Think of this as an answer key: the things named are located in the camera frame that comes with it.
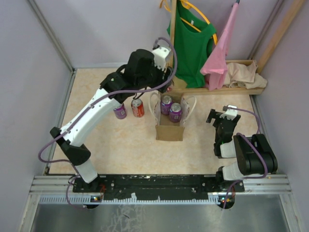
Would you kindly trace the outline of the brown canvas bag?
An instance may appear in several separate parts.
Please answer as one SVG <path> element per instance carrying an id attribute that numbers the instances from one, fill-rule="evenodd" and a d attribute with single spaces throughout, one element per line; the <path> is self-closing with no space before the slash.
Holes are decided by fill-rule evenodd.
<path id="1" fill-rule="evenodd" d="M 161 100 L 163 96 L 169 95 L 174 102 L 179 103 L 182 109 L 182 116 L 179 122 L 172 122 L 168 115 L 161 113 Z M 183 140 L 183 133 L 185 124 L 193 113 L 197 104 L 195 96 L 184 96 L 181 93 L 168 92 L 165 94 L 158 94 L 153 92 L 148 100 L 148 106 L 151 115 L 155 119 L 156 140 L 179 142 Z"/>

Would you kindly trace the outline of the purple can front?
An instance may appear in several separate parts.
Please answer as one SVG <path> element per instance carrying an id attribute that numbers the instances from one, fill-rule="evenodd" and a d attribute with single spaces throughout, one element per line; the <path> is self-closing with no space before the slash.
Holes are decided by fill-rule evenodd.
<path id="1" fill-rule="evenodd" d="M 126 108 L 124 104 L 121 104 L 119 107 L 114 108 L 113 110 L 117 119 L 124 119 L 127 116 Z"/>

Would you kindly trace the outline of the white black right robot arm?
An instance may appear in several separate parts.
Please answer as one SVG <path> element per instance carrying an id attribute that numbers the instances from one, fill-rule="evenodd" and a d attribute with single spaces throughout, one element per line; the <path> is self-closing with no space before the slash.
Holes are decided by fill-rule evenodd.
<path id="1" fill-rule="evenodd" d="M 250 137 L 239 132 L 234 133 L 241 118 L 239 111 L 252 114 L 260 127 L 259 117 L 251 111 L 241 110 L 232 105 L 223 107 L 223 111 L 222 113 L 211 109 L 206 120 L 207 123 L 214 120 L 213 151 L 220 159 L 235 158 L 236 161 L 218 169 L 216 187 L 221 191 L 227 191 L 236 181 L 264 178 L 267 174 L 275 173 L 278 170 L 277 158 L 260 129 Z"/>

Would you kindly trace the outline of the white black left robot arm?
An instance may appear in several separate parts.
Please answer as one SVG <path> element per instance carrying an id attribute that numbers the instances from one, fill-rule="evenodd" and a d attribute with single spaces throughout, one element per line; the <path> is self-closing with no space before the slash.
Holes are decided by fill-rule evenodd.
<path id="1" fill-rule="evenodd" d="M 145 90 L 167 90 L 172 73 L 172 68 L 167 67 L 171 53 L 170 48 L 162 46 L 152 51 L 138 49 L 132 52 L 128 63 L 107 75 L 92 99 L 69 123 L 51 129 L 51 136 L 89 191 L 99 189 L 100 179 L 84 141 L 96 125 L 127 98 Z"/>

